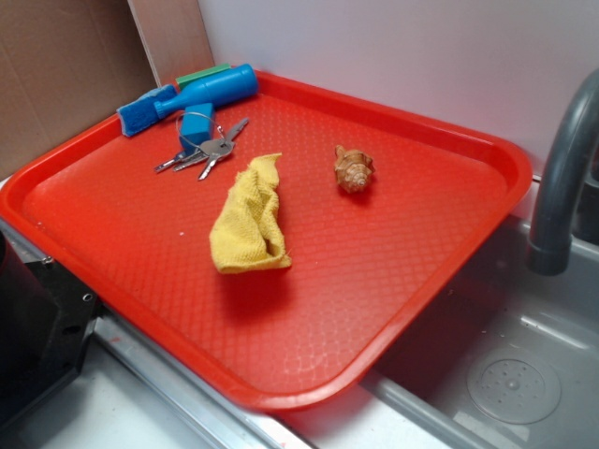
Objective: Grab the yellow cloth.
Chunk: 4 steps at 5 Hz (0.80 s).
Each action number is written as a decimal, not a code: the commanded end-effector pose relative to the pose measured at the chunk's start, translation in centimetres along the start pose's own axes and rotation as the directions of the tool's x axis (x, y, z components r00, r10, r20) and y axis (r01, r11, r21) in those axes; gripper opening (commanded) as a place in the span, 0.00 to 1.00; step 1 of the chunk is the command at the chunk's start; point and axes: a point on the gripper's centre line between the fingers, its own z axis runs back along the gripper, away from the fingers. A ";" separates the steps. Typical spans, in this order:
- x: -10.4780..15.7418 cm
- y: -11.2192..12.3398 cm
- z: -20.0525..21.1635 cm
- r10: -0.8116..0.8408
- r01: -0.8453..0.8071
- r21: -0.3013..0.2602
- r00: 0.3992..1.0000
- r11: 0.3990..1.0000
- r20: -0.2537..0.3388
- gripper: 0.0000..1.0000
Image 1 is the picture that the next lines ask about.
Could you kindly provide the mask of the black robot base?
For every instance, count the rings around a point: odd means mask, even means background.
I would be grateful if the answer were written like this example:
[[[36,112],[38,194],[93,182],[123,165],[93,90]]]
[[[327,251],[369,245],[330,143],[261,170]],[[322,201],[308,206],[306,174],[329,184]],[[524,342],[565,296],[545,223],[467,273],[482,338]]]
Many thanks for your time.
[[[24,262],[1,237],[1,429],[82,370],[97,294],[54,261]]]

